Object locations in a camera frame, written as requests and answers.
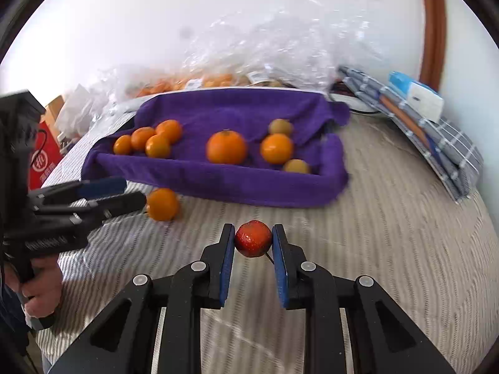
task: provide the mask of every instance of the red fruit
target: red fruit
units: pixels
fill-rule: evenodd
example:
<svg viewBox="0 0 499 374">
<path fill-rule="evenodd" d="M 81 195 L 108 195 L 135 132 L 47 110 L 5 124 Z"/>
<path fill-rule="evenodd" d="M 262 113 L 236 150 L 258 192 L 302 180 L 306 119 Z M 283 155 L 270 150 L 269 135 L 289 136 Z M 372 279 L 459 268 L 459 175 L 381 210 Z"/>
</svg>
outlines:
<svg viewBox="0 0 499 374">
<path fill-rule="evenodd" d="M 249 221 L 239 227 L 234 243 L 243 256 L 260 257 L 270 249 L 272 232 L 263 222 Z"/>
</svg>

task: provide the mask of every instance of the finger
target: finger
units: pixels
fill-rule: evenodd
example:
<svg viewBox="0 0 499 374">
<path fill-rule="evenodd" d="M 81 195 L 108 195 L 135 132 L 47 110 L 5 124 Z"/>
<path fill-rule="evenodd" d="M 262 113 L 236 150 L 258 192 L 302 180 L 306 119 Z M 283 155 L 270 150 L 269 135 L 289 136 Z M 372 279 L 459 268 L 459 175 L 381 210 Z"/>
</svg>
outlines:
<svg viewBox="0 0 499 374">
<path fill-rule="evenodd" d="M 14 292 L 19 292 L 19 287 L 21 286 L 21 284 L 19 282 L 19 278 L 17 277 L 16 272 L 9 263 L 5 264 L 4 269 L 5 269 L 6 284 Z"/>
<path fill-rule="evenodd" d="M 59 255 L 53 255 L 53 256 L 47 256 L 47 257 L 42 257 L 39 259 L 32 259 L 31 260 L 31 265 L 33 267 L 36 267 L 38 269 L 45 269 L 49 267 L 55 267 L 57 264 L 57 260 L 59 258 Z"/>
<path fill-rule="evenodd" d="M 31 298 L 24 304 L 24 310 L 33 318 L 44 318 L 56 310 L 61 301 L 61 290 L 53 289 L 38 297 Z"/>
<path fill-rule="evenodd" d="M 61 290 L 62 273 L 59 266 L 41 270 L 33 279 L 21 285 L 25 297 L 36 297 L 53 289 Z"/>
</svg>

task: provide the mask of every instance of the red box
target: red box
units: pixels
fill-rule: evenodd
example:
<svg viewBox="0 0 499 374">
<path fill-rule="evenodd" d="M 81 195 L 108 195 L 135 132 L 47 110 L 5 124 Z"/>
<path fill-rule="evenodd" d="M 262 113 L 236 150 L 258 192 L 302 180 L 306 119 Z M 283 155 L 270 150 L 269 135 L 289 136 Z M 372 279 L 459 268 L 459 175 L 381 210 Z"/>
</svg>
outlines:
<svg viewBox="0 0 499 374">
<path fill-rule="evenodd" d="M 31 161 L 38 153 L 43 141 L 47 139 L 45 145 L 43 146 L 42 151 L 36 157 L 36 160 L 33 162 L 29 170 L 29 189 L 35 190 L 40 188 L 41 185 L 47 180 L 47 177 L 52 173 L 54 168 L 59 164 L 62 160 L 62 155 L 59 152 L 59 146 L 57 145 L 56 140 L 51 134 L 51 130 L 49 130 L 48 125 L 45 122 L 40 123 L 40 129 L 43 129 L 47 132 L 45 137 L 44 133 L 39 132 L 36 138 L 36 146 L 33 152 Z"/>
</svg>

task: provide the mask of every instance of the white wall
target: white wall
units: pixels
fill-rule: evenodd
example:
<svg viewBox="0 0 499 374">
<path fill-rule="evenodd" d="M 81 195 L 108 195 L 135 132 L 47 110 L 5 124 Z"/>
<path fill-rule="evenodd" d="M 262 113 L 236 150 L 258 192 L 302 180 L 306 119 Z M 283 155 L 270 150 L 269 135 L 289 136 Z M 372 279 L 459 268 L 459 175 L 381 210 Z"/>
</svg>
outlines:
<svg viewBox="0 0 499 374">
<path fill-rule="evenodd" d="M 249 25 L 285 1 L 46 0 L 0 65 L 0 92 L 29 88 L 48 103 L 77 83 L 87 84 L 97 69 L 120 63 L 170 65 L 182 58 L 186 35 L 196 35 L 238 10 L 246 13 Z M 379 24 L 379 42 L 390 68 L 418 76 L 423 0 L 318 1 L 349 12 L 374 8 L 372 19 Z"/>
<path fill-rule="evenodd" d="M 499 231 L 499 49 L 463 0 L 446 0 L 447 51 L 440 92 L 444 115 L 485 159 L 478 186 Z"/>
</svg>

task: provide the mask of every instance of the purple towel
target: purple towel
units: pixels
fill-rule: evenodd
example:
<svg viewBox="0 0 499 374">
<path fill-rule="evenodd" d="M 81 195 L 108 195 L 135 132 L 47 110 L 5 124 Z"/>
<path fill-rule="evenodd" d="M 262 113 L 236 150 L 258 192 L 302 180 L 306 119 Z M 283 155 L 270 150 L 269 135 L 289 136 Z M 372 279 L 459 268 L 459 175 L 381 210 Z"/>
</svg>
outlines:
<svg viewBox="0 0 499 374">
<path fill-rule="evenodd" d="M 286 173 L 266 163 L 260 153 L 269 123 L 289 119 L 294 125 L 294 157 L 306 161 L 313 175 Z M 117 156 L 112 152 L 120 131 L 99 140 L 89 151 L 83 179 L 123 176 L 127 180 L 219 201 L 279 207 L 314 207 L 333 200 L 346 186 L 343 145 L 333 133 L 321 134 L 334 120 L 346 125 L 348 107 L 330 103 L 319 93 L 292 89 L 199 89 L 156 96 L 135 115 L 135 127 L 155 127 L 166 119 L 184 129 L 172 146 L 170 159 L 148 158 L 143 153 Z M 241 166 L 214 165 L 206 160 L 209 137 L 230 129 L 241 133 L 249 155 Z"/>
</svg>

